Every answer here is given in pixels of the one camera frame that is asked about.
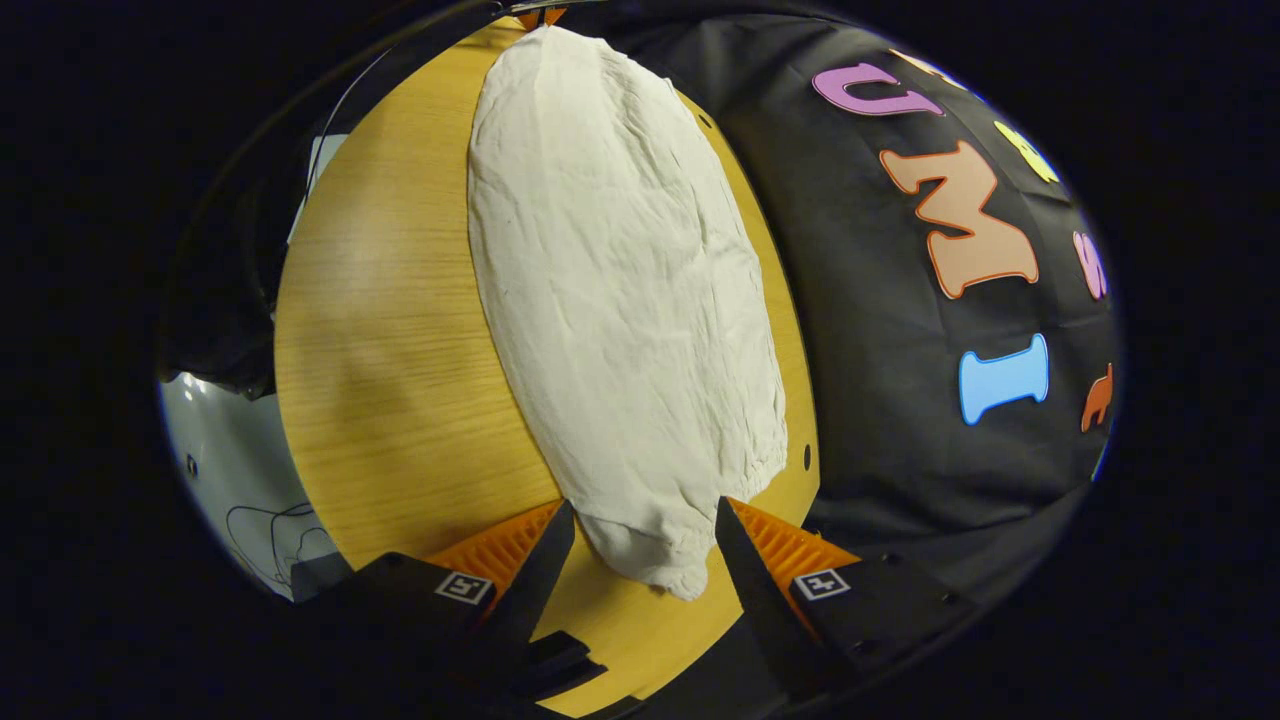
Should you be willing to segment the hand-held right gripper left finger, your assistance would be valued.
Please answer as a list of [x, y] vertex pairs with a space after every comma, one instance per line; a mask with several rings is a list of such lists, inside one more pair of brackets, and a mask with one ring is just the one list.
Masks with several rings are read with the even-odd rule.
[[425, 557], [297, 562], [292, 597], [339, 638], [361, 641], [369, 666], [394, 661], [539, 701], [579, 665], [579, 643], [563, 632], [532, 638], [575, 539], [573, 507], [557, 500]]

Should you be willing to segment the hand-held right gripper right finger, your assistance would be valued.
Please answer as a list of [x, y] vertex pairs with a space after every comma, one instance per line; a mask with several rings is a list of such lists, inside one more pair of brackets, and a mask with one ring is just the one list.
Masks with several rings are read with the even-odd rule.
[[721, 551], [765, 665], [791, 701], [832, 701], [952, 639], [979, 605], [896, 553], [861, 557], [723, 496]]

